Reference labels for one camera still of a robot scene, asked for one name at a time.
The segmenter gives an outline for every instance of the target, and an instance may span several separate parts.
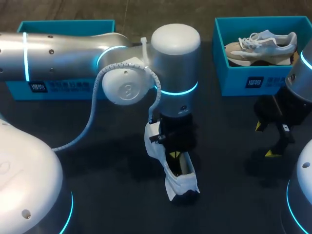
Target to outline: glowing blue light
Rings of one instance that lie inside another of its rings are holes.
[[[25,79],[29,81],[27,33],[23,33]]]
[[[304,64],[307,65],[312,70],[312,65],[309,64],[308,61],[306,61],[306,59],[303,57],[302,52],[301,52],[300,56],[301,56],[301,60],[304,62]]]
[[[109,51],[111,51],[111,50],[114,50],[114,49],[117,49],[117,48],[126,48],[126,47],[127,47],[127,46],[117,45],[117,46],[113,46],[113,47],[111,47],[111,48],[105,50],[105,51],[98,57],[98,59],[97,59],[97,69],[98,69],[98,63],[99,63],[99,61],[101,60],[101,58],[102,58],[107,52],[109,52]]]
[[[72,217],[72,214],[73,214],[73,208],[74,208],[74,197],[73,197],[73,193],[72,193],[72,208],[70,209],[70,213],[69,213],[69,216],[68,216],[68,219],[67,219],[67,222],[66,222],[65,226],[63,227],[62,231],[60,231],[59,234],[63,234],[65,229],[67,228],[67,226],[69,224],[69,220],[70,220],[70,218]]]
[[[298,226],[301,228],[301,230],[302,230],[305,234],[309,234],[306,230],[304,230],[304,228],[303,228],[303,227],[300,225],[300,223],[297,221],[297,219],[296,219],[295,216],[293,215],[293,212],[292,212],[292,210],[291,210],[291,206],[289,205],[289,201],[288,201],[288,186],[289,186],[289,182],[290,182],[290,181],[288,181],[287,190],[286,190],[286,199],[287,199],[287,204],[288,204],[289,211],[291,212],[293,219],[296,221],[296,223],[297,223]]]
[[[161,90],[161,92],[162,92],[163,94],[167,94],[167,95],[179,96],[179,95],[184,95],[184,94],[190,93],[191,91],[193,91],[193,90],[197,87],[197,85],[198,85],[198,82],[196,83],[196,85],[195,85],[192,89],[189,89],[189,90],[187,90],[187,91],[180,92],[180,93],[171,93],[171,92],[167,92],[167,91],[163,91],[163,90]]]

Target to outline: white shoe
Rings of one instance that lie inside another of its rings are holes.
[[[189,153],[184,152],[179,156],[183,174],[175,176],[167,163],[166,150],[163,145],[156,142],[151,143],[150,141],[150,137],[159,134],[158,130],[159,122],[153,124],[147,123],[145,126],[144,141],[147,154],[150,157],[159,160],[164,168],[166,174],[165,187],[169,200],[172,201],[176,195],[184,195],[188,191],[199,193],[195,169],[190,159]]]
[[[249,38],[239,38],[225,46],[228,60],[250,66],[256,61],[266,61],[274,65],[290,65],[291,56],[297,48],[297,35],[275,35],[269,30],[252,33]]]

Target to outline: round cap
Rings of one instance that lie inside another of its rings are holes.
[[[154,49],[167,55],[184,55],[200,46],[200,35],[185,24],[167,24],[158,28],[152,35]]]
[[[51,210],[61,190],[61,164],[51,148],[0,120],[0,233],[24,233]]]
[[[143,71],[120,68],[107,72],[102,81],[106,97],[117,105],[132,105],[140,101],[149,90]]]

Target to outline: concrete floor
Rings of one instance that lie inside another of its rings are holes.
[[[150,37],[168,23],[196,28],[211,40],[215,17],[297,16],[312,18],[311,0],[0,0],[0,31],[23,20],[114,19],[132,41]]]
[[[312,1],[0,0],[0,31],[16,31],[23,20],[115,19],[117,31],[135,42],[149,38],[161,25],[180,22],[196,28],[204,41],[194,100],[198,146],[191,154],[199,201],[188,207],[172,205],[162,167],[146,155],[143,129],[153,94],[130,107],[104,100],[97,106],[88,137],[58,154],[75,197],[79,232],[74,234],[282,233],[279,212],[287,178],[263,188],[260,179],[246,175],[243,168],[253,151],[275,143],[277,132],[271,128],[255,133],[256,97],[221,96],[211,55],[215,17],[267,15],[312,19]],[[51,147],[75,138],[89,111],[89,101],[16,102],[0,85],[0,112]],[[304,126],[294,129],[296,144],[288,147],[289,155],[300,154],[311,139],[311,128],[309,117]]]

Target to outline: shoe box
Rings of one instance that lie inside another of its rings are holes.
[[[276,35],[297,34],[292,64],[312,37],[312,24],[305,16],[215,18],[213,60],[223,96],[272,95],[285,84],[292,65],[232,66],[227,59],[224,50],[227,44],[265,30]]]
[[[93,36],[115,31],[114,20],[23,21],[17,32]],[[15,100],[89,100],[95,77],[51,81],[8,81],[6,85]],[[106,99],[102,89],[98,99]]]

